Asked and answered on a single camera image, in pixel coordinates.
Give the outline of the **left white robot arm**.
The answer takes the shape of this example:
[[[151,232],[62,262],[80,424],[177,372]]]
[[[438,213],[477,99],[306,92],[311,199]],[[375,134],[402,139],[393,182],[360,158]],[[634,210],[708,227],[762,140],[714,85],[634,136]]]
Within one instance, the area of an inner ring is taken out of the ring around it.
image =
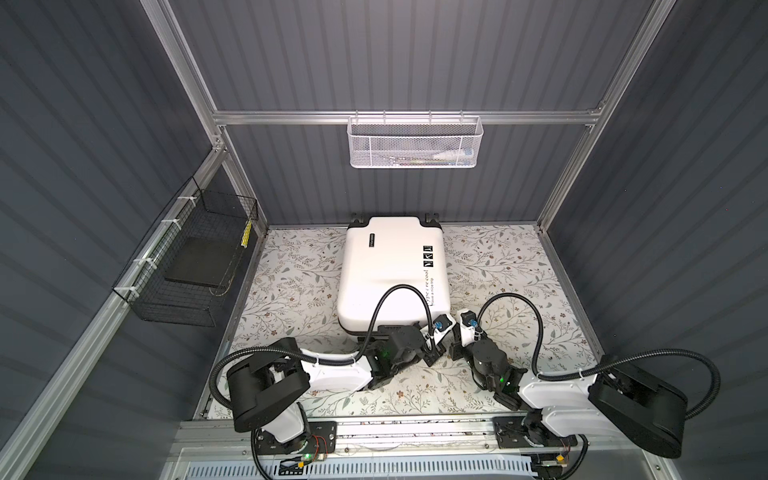
[[[388,384],[420,361],[433,365],[446,352],[441,344],[452,329],[442,315],[432,328],[414,325],[387,330],[383,339],[362,343],[351,354],[319,354],[287,337],[266,347],[237,351],[222,365],[228,394],[217,384],[211,394],[232,413],[238,433],[263,431],[282,446],[310,435],[299,399],[311,390],[355,393]]]

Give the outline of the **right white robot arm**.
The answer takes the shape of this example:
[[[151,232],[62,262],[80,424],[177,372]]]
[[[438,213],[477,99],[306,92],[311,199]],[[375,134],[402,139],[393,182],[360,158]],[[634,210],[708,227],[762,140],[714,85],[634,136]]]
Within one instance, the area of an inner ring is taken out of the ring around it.
[[[513,366],[487,338],[466,345],[453,340],[449,356],[467,361],[494,401],[526,412],[522,426],[536,446],[551,437],[611,436],[659,457],[682,454],[686,395],[632,364],[553,382]]]

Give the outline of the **white hard-shell suitcase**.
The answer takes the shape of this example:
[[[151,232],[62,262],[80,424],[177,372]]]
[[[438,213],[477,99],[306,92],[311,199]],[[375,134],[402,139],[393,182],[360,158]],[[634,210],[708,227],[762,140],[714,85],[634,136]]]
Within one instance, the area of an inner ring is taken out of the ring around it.
[[[337,317],[350,336],[363,336],[384,293],[411,285],[437,318],[451,310],[444,232],[433,216],[356,218],[347,227]]]

